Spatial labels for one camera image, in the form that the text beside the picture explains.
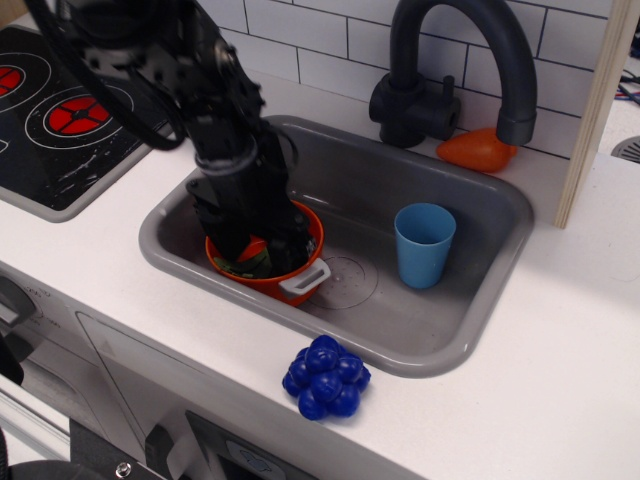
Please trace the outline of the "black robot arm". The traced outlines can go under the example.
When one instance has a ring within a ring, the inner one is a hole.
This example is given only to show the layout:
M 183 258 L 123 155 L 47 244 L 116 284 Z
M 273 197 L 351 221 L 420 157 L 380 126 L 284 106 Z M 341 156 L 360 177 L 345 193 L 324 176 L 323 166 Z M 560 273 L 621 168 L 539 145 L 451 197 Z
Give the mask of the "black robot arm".
M 122 127 L 158 150 L 193 144 L 203 177 L 189 191 L 224 259 L 259 237 L 273 275 L 308 262 L 317 244 L 286 193 L 296 147 L 263 119 L 259 86 L 197 2 L 27 7 L 54 54 Z

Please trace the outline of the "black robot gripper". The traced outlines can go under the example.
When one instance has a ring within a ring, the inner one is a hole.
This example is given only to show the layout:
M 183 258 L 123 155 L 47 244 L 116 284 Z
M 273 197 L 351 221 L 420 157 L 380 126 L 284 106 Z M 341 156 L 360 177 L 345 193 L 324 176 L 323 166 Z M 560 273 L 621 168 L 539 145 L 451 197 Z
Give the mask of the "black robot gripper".
M 201 227 L 223 259 L 237 262 L 251 235 L 267 240 L 272 276 L 302 268 L 316 252 L 309 220 L 287 194 L 297 156 L 286 134 L 263 132 L 231 158 L 196 157 L 204 179 L 189 191 Z

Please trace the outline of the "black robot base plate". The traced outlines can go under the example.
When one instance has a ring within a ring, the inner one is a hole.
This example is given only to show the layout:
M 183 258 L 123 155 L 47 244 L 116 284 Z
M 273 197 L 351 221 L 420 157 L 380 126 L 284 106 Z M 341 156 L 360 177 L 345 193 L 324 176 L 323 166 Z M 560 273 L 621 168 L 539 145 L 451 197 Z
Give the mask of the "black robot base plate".
M 1 426 L 3 479 L 160 479 L 78 422 Z

